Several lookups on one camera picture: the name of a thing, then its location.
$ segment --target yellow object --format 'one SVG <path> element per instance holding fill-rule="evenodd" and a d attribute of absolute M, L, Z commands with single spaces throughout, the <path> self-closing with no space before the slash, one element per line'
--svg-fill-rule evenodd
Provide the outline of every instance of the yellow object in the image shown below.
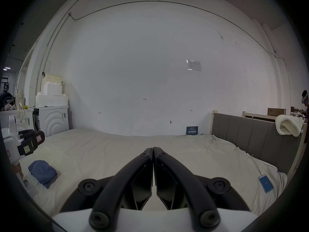
<path fill-rule="evenodd" d="M 62 76 L 45 74 L 45 77 L 42 77 L 41 92 L 44 92 L 44 85 L 48 81 L 54 83 L 62 83 Z"/>

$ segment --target white bedsheet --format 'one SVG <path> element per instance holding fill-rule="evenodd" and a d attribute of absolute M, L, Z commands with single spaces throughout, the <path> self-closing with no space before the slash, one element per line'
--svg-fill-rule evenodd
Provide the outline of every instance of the white bedsheet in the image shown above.
<path fill-rule="evenodd" d="M 287 183 L 287 176 L 277 172 L 275 166 L 251 158 L 234 144 L 211 135 L 127 137 L 73 129 L 45 138 L 45 142 L 33 154 L 21 159 L 20 164 L 24 175 L 30 176 L 28 166 L 35 160 L 45 160 L 58 172 L 57 180 L 49 189 L 31 176 L 39 191 L 35 202 L 48 215 L 54 216 L 81 180 L 115 175 L 146 148 L 154 146 L 175 157 L 193 174 L 229 180 L 257 215 L 280 196 Z M 263 174 L 274 187 L 269 193 L 264 192 L 258 180 Z M 156 197 L 154 188 L 151 199 Z M 151 202 L 146 206 L 147 210 L 152 209 Z"/>

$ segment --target blue phone screen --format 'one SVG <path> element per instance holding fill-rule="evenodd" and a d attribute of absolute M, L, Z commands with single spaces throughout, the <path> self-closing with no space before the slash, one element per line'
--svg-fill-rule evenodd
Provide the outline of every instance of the blue phone screen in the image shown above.
<path fill-rule="evenodd" d="M 271 191 L 273 189 L 272 184 L 270 183 L 268 177 L 265 175 L 262 178 L 259 178 L 265 193 L 268 193 L 269 191 Z"/>

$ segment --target blue sign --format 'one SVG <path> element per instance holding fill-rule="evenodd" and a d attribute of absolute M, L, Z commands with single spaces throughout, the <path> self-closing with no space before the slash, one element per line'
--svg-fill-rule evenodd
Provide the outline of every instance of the blue sign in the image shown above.
<path fill-rule="evenodd" d="M 197 135 L 198 133 L 198 126 L 187 126 L 186 135 Z"/>

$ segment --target blue folded cloth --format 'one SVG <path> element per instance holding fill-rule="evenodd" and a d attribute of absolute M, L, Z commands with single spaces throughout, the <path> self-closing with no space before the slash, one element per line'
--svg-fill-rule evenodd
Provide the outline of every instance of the blue folded cloth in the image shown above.
<path fill-rule="evenodd" d="M 31 175 L 47 189 L 57 178 L 56 170 L 44 160 L 35 160 L 29 165 L 28 169 Z"/>

